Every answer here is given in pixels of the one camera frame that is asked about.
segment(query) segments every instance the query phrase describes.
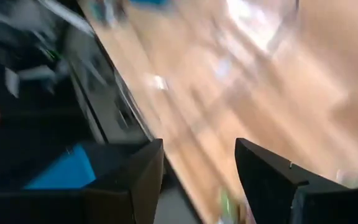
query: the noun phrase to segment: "blue object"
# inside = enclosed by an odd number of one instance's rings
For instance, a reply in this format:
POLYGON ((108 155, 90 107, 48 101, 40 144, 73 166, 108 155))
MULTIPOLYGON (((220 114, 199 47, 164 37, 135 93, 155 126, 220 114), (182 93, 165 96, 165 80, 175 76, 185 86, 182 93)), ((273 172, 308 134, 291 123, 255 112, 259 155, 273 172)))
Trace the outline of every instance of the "blue object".
POLYGON ((163 4, 167 3, 168 0, 131 0, 131 2, 163 5, 163 4))
POLYGON ((62 155, 25 189, 78 189, 96 179, 90 160, 81 145, 62 155))
POLYGON ((104 20, 104 3, 103 2, 91 2, 92 13, 99 21, 104 20))

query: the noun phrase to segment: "white object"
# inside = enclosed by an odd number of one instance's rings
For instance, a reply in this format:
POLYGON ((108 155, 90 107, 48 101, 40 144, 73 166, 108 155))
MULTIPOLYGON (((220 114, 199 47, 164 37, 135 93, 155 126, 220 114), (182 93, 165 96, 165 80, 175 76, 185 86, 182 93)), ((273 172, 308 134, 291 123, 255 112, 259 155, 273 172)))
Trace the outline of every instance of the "white object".
POLYGON ((35 68, 21 70, 17 72, 21 80, 40 80, 40 79, 54 79, 55 72, 46 65, 41 65, 35 68))
POLYGON ((20 78, 12 70, 5 68, 5 85, 8 91, 16 98, 19 97, 20 78))
POLYGON ((167 81, 165 81, 165 79, 159 75, 153 76, 153 86, 159 90, 167 90, 168 89, 167 81))

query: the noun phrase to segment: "white strip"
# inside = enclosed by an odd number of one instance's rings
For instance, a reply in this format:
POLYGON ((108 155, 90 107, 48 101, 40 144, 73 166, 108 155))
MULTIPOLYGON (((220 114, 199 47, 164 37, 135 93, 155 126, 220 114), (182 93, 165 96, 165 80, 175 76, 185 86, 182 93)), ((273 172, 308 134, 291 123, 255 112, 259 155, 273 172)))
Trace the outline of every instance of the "white strip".
POLYGON ((73 11, 69 10, 64 5, 53 0, 39 0, 39 2, 56 15, 66 20, 71 25, 75 26, 77 29, 83 31, 90 36, 94 36, 94 31, 88 21, 83 19, 81 16, 75 14, 73 11))
POLYGON ((52 79, 55 78, 55 72, 52 71, 48 66, 41 65, 38 67, 18 71, 17 76, 21 80, 40 80, 47 78, 52 79))
POLYGON ((20 78, 12 70, 5 68, 5 85, 8 91, 16 98, 19 97, 20 78))

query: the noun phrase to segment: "green object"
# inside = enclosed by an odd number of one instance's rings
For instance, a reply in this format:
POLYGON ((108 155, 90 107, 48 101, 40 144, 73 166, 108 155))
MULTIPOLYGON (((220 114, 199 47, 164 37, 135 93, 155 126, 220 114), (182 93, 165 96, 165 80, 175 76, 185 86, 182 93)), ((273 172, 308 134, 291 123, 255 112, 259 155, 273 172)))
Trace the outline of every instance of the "green object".
POLYGON ((221 192, 222 221, 226 223, 237 223, 238 211, 236 203, 228 196, 226 191, 221 192))
POLYGON ((50 58, 52 58, 54 60, 60 58, 59 53, 54 50, 47 50, 47 53, 49 54, 50 58))

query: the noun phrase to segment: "wooden floor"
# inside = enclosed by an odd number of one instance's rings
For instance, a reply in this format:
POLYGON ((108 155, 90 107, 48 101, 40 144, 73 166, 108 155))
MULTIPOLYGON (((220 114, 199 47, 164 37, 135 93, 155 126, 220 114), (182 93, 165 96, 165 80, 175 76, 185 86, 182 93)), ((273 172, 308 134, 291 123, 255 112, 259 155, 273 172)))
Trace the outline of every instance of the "wooden floor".
POLYGON ((297 12, 268 0, 127 5, 113 28, 85 5, 205 223, 218 219, 220 190, 245 201, 238 137, 332 180, 358 177, 358 2, 304 0, 297 12))

